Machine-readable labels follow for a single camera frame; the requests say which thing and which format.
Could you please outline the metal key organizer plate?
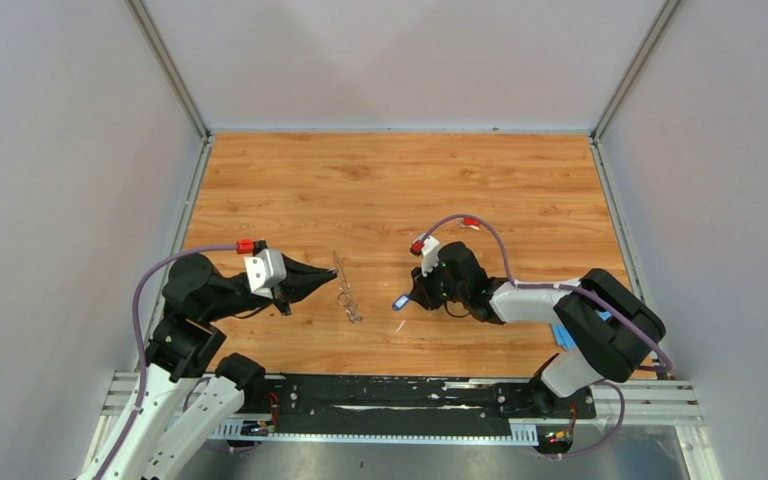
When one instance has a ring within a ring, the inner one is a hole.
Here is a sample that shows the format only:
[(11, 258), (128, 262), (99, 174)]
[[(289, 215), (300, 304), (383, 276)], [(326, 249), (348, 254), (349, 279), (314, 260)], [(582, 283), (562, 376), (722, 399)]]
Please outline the metal key organizer plate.
[(342, 259), (336, 250), (333, 251), (333, 259), (339, 286), (338, 303), (344, 309), (349, 322), (358, 324), (363, 320), (363, 317), (358, 312), (358, 304), (352, 296), (352, 287), (346, 276)]

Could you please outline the red-headed key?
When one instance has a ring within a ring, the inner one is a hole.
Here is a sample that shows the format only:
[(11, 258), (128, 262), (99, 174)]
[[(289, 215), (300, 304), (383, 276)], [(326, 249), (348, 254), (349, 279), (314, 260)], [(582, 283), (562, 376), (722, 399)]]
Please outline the red-headed key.
[(477, 220), (476, 218), (464, 216), (464, 217), (461, 217), (458, 220), (458, 222), (459, 222), (459, 225), (463, 228), (469, 228), (476, 231), (481, 230), (482, 222), (480, 220)]

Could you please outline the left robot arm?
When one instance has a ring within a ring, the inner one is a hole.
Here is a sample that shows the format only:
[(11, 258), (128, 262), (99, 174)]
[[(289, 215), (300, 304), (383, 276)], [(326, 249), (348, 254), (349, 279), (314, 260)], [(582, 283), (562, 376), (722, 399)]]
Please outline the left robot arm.
[(291, 306), (336, 279), (263, 240), (180, 251), (150, 267), (132, 297), (136, 386), (83, 479), (175, 479), (236, 411), (266, 400), (265, 369), (241, 354), (208, 367), (226, 336), (215, 322)]

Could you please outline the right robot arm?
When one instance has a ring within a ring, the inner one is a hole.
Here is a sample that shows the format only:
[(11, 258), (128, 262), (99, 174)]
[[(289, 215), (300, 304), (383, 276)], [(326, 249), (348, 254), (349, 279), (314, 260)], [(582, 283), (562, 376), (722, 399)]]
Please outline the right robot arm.
[(571, 335), (574, 348), (547, 360), (526, 388), (524, 406), (540, 416), (558, 416), (598, 381), (627, 381), (666, 335), (663, 321), (604, 269), (561, 282), (520, 283), (488, 275), (462, 242), (416, 240), (410, 251), (420, 264), (407, 297), (423, 309), (455, 303), (483, 323), (546, 323)]

